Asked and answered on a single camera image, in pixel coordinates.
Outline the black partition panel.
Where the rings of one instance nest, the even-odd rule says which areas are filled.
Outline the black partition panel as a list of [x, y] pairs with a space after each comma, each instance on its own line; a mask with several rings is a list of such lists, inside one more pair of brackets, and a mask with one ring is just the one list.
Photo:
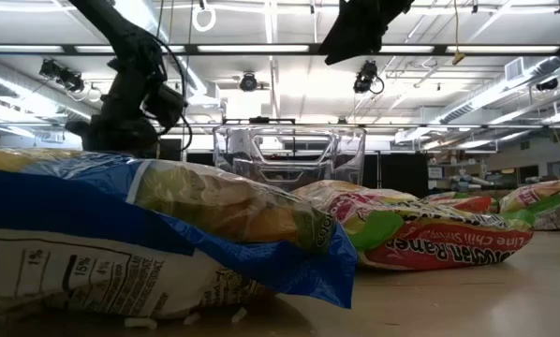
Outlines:
[[426, 197], [429, 194], [427, 157], [425, 154], [367, 154], [362, 185]]

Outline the clear plastic bin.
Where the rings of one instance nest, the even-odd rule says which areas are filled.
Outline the clear plastic bin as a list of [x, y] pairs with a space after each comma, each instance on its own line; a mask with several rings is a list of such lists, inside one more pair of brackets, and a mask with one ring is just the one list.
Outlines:
[[221, 125], [214, 163], [286, 191], [323, 180], [360, 184], [365, 141], [364, 129], [345, 125]]

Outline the lime chili Maruchan noodle pack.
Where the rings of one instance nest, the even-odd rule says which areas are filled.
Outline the lime chili Maruchan noodle pack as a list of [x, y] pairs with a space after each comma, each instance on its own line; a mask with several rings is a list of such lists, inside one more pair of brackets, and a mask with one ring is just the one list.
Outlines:
[[432, 205], [450, 206], [455, 209], [474, 213], [497, 213], [498, 201], [489, 196], [471, 195], [463, 192], [444, 192], [422, 198], [421, 202]]
[[427, 271], [498, 264], [533, 238], [529, 211], [482, 214], [419, 202], [355, 203], [341, 224], [368, 267]]
[[294, 190], [292, 194], [333, 215], [341, 223], [354, 214], [365, 220], [370, 211], [382, 211], [399, 202], [420, 200], [392, 189], [373, 189], [335, 180], [310, 183]]
[[519, 187], [500, 199], [501, 213], [519, 210], [535, 216], [535, 230], [560, 230], [560, 180]]

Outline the silver ventilation duct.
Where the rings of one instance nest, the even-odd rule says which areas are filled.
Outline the silver ventilation duct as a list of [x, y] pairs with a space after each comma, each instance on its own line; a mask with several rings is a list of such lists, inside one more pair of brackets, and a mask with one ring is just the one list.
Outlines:
[[507, 64], [505, 69], [515, 70], [515, 76], [505, 74], [472, 91], [465, 98], [447, 105], [434, 117], [431, 124], [449, 124], [468, 113], [480, 110], [511, 95], [516, 89], [546, 80], [560, 71], [560, 56], [549, 56], [534, 62], [527, 57], [518, 57]]

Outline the blue Maruchan noodle pack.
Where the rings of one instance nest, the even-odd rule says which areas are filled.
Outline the blue Maruchan noodle pack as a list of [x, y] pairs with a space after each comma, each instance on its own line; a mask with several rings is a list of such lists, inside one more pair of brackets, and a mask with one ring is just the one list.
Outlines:
[[278, 293], [347, 308], [356, 252], [333, 228], [326, 252], [240, 244], [88, 183], [0, 171], [0, 318], [44, 307], [177, 318]]
[[186, 253], [189, 241], [292, 242], [326, 253], [335, 222], [296, 196], [194, 163], [0, 148], [0, 228]]

